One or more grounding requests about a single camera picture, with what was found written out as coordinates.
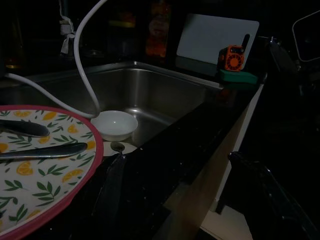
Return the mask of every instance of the butter knife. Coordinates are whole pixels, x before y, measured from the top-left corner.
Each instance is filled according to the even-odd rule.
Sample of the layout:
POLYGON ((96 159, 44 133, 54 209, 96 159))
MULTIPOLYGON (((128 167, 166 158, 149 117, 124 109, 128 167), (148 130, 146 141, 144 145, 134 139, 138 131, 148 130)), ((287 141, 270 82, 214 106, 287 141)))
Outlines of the butter knife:
POLYGON ((45 126, 29 121, 0 120, 0 129, 31 137, 46 137, 50 134, 45 126))
POLYGON ((87 149, 85 142, 69 143, 59 146, 49 146, 23 151, 13 151, 0 153, 0 160, 8 159, 48 159, 48 158, 65 158, 87 149))

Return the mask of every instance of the kitchen counter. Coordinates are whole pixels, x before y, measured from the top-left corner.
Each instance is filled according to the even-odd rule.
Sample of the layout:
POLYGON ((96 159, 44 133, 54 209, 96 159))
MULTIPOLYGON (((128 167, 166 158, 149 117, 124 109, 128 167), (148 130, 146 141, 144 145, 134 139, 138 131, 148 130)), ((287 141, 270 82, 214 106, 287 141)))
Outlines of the kitchen counter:
POLYGON ((97 235, 117 240, 152 238, 172 212, 166 201, 179 185, 192 186, 257 89, 248 84, 225 85, 218 95, 128 154, 112 221, 90 213, 114 156, 103 161, 70 206, 26 239, 86 239, 93 234, 96 239, 97 235))

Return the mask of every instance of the lemon print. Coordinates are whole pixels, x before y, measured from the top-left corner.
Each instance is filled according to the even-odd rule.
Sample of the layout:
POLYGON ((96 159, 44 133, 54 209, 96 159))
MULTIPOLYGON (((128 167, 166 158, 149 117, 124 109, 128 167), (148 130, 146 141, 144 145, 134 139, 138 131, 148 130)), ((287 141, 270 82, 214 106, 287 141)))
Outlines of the lemon print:
POLYGON ((76 134, 78 132, 78 129, 76 129, 76 126, 72 124, 68 127, 68 132, 71 134, 76 134))
POLYGON ((14 111, 13 114, 16 117, 24 118, 24 117, 29 116, 31 114, 31 112, 30 111, 14 111))
POLYGON ((72 177, 77 176, 83 172, 84 171, 82 169, 75 169, 73 171, 70 171, 66 175, 64 175, 64 177, 62 178, 62 182, 64 183, 66 181, 69 181, 72 177))
POLYGON ((57 113, 55 111, 48 112, 46 115, 43 116, 42 120, 50 120, 53 119, 57 113))
POLYGON ((41 212, 41 210, 36 209, 36 210, 34 210, 32 213, 30 213, 30 215, 27 216, 26 219, 32 218, 33 216, 37 215, 37 214, 40 213, 40 212, 41 212))
POLYGON ((44 136, 44 137, 41 137, 39 140, 38 140, 38 143, 40 144, 45 144, 46 142, 48 142, 50 140, 50 136, 44 136))
POLYGON ((87 150, 93 149, 96 147, 96 142, 95 141, 88 141, 86 143, 88 146, 86 147, 87 150))
POLYGON ((8 144, 0 143, 0 153, 4 153, 8 149, 8 144))
POLYGON ((22 176, 33 174, 34 171, 30 166, 31 166, 30 161, 24 161, 16 168, 16 173, 22 176))

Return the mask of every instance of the sink basin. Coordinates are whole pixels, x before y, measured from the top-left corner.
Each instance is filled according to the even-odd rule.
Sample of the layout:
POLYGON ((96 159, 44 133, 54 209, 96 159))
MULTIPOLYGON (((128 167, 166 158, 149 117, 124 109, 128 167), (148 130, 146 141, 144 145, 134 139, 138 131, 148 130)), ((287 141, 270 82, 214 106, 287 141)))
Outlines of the sink basin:
MULTIPOLYGON (((137 147, 223 88, 212 81, 140 62, 95 66, 86 72, 101 111, 125 111, 136 117, 139 125, 129 141, 137 147)), ((93 103, 76 70, 29 78, 66 104, 92 113, 93 103)), ((4 82, 0 82, 0 105, 57 107, 30 86, 4 82)))

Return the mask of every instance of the white cable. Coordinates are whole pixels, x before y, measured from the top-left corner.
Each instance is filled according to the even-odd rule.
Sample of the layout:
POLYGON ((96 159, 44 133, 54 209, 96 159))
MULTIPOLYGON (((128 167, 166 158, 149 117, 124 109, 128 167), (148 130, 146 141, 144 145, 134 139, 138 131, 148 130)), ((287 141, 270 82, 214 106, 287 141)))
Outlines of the white cable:
POLYGON ((52 101, 54 101, 56 104, 58 104, 59 106, 63 107, 64 109, 67 109, 71 112, 74 112, 84 118, 88 118, 88 119, 92 119, 97 117, 100 114, 100 105, 99 105, 99 101, 97 99, 97 96, 94 92, 94 90, 92 89, 89 80, 86 76, 85 70, 82 67, 81 64, 81 60, 80 60, 80 54, 79 54, 79 41, 80 41, 80 36, 81 33, 85 27, 85 25, 87 24, 87 22, 89 21, 89 19, 95 14, 95 12, 106 2, 107 0, 100 0, 88 13, 87 15, 83 18, 83 20, 81 21, 79 27, 76 30, 75 33, 75 37, 74 37, 74 46, 73 46, 73 51, 74 51, 74 59, 75 59, 75 63, 76 66, 78 68, 80 77, 90 95, 90 97, 92 98, 93 104, 94 104, 94 110, 95 110, 95 114, 89 114, 89 113, 85 113, 82 111, 79 111, 67 104, 65 104, 64 102, 60 101, 59 99, 57 99, 55 96, 53 96, 50 92, 48 92, 47 90, 45 90, 43 87, 39 86, 38 84, 36 84, 35 82, 33 82, 32 80, 27 79, 26 77, 23 76, 19 76, 13 73, 7 73, 4 76, 10 79, 14 79, 17 80, 19 82, 25 83, 30 85, 31 87, 34 87, 35 89, 37 89, 38 91, 40 91, 42 94, 44 94, 45 96, 47 96, 49 99, 51 99, 52 101))
POLYGON ((19 75, 16 75, 16 74, 13 74, 13 73, 6 73, 4 75, 5 77, 7 78, 10 78, 10 79, 14 79, 14 80, 17 80, 19 82, 22 82, 22 83, 25 83, 25 84, 28 84, 30 85, 31 87, 34 87, 35 89, 37 89, 39 92, 41 92, 42 94, 44 94, 46 97, 48 97, 50 100, 54 101, 56 104, 58 104, 59 106, 63 107, 64 109, 67 109, 71 112, 74 112, 80 116, 83 116, 84 118, 87 118, 87 119, 91 119, 91 118, 94 118, 96 117, 96 115, 93 115, 93 114, 88 114, 88 113, 85 113, 85 112, 82 112, 82 111, 79 111, 75 108, 73 108, 72 106, 69 106, 67 104, 65 104, 64 102, 60 101, 58 98, 56 98, 55 96, 53 96, 50 92, 48 92, 47 90, 45 90, 43 87, 39 86, 38 84, 36 84, 34 81, 24 77, 24 76, 19 76, 19 75))

